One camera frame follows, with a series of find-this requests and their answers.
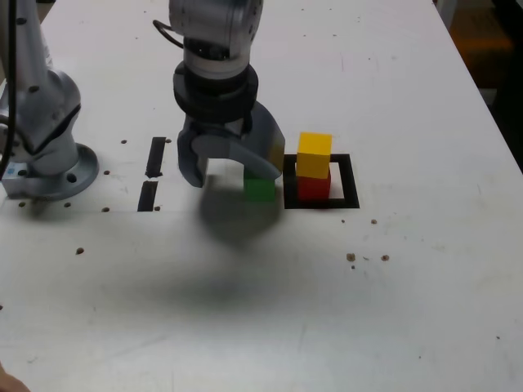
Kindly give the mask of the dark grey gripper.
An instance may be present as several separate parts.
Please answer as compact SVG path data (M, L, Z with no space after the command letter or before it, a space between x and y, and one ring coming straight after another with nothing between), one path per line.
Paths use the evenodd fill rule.
M178 167L185 180L203 188L208 158L229 159L255 176L276 180L284 166L285 138L269 110L257 102L250 116L233 122L205 122L186 116L177 137Z

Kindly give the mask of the person's hand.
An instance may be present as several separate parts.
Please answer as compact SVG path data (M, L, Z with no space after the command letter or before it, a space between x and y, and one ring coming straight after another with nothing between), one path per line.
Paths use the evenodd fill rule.
M9 374L0 364L0 392L30 392L19 379Z

